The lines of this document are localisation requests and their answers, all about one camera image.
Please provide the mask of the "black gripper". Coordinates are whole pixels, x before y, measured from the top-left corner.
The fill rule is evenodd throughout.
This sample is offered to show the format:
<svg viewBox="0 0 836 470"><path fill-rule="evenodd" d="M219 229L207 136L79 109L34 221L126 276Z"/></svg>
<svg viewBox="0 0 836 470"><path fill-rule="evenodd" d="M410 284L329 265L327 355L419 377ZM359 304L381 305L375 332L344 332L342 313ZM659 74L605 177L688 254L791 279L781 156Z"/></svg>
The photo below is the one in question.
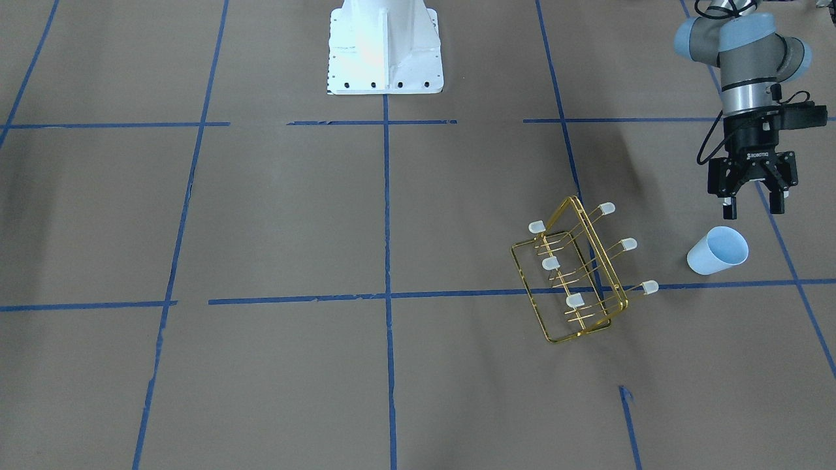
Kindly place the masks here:
<svg viewBox="0 0 836 470"><path fill-rule="evenodd" d="M783 115L737 115L722 119L725 157L708 161L707 192L722 199L723 218L737 220L737 194L750 181L769 193L769 211L785 214L786 194L798 184L794 152L778 152Z"/></svg>

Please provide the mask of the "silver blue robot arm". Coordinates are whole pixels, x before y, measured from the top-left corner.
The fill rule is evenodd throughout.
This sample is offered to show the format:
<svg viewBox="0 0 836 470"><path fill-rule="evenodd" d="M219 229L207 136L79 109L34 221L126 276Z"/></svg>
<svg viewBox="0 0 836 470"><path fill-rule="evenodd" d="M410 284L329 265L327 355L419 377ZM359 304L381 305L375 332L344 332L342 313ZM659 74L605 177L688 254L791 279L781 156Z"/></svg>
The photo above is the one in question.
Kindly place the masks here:
<svg viewBox="0 0 836 470"><path fill-rule="evenodd" d="M702 146L698 164L707 165L707 192L722 200L723 217L737 218L737 194L744 184L761 182L773 214L785 211L788 191L798 183L794 152L777 151L780 134L824 126L828 111L804 93L794 103L782 97L782 84L804 74L812 51L803 40L777 32L758 1L711 1L694 6L695 17L678 28L674 49L693 62L718 69L722 109L715 123L723 138L712 150Z"/></svg>

